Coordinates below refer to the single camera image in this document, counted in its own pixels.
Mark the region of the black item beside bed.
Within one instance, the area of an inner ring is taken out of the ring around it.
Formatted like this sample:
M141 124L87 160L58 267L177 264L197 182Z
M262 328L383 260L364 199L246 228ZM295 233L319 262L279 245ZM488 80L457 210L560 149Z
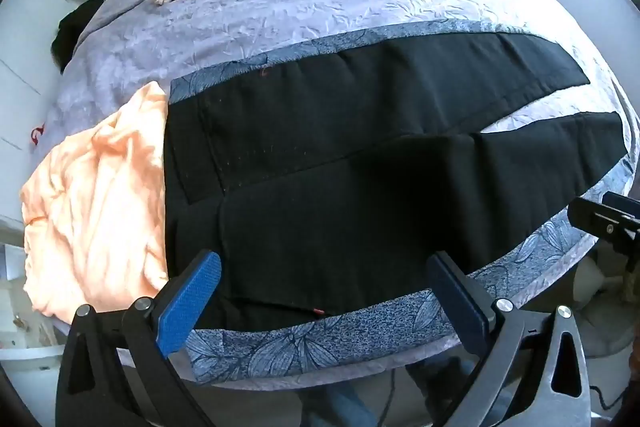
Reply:
M73 57L78 39L104 0L88 0L58 23L58 32L51 44L51 54L60 72L64 72Z

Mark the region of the lavender embossed bedspread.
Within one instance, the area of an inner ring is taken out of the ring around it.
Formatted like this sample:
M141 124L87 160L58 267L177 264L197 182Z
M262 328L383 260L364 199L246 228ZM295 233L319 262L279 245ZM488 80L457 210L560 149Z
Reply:
M492 125L510 131L578 112L616 112L626 155L588 191L628 193L636 177L639 121L614 72L556 0L107 0L81 34L46 117L34 161L67 135L115 112L145 83L209 68L228 72L270 54L309 50L314 40L374 28L416 27L431 34L502 30L544 37L575 59L584 87L552 94ZM362 311L271 333L201 329L186 351L195 380L230 389L273 391L370 376L436 355L452 330L428 291Z

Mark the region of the black pants with patterned trim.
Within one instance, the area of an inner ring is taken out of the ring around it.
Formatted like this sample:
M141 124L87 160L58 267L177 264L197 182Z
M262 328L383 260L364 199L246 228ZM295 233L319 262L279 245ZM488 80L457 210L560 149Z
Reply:
M222 264L199 329L265 332L423 291L427 259L489 265L627 152L611 109L492 125L589 80L560 46L416 25L186 78L165 131L166 251Z

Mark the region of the orange garment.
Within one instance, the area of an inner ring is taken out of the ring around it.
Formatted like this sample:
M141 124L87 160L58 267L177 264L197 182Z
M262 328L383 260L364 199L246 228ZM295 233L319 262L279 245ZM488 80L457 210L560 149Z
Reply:
M167 114L152 81L55 145L23 185L24 291L36 311L70 323L85 303L126 309L166 285Z

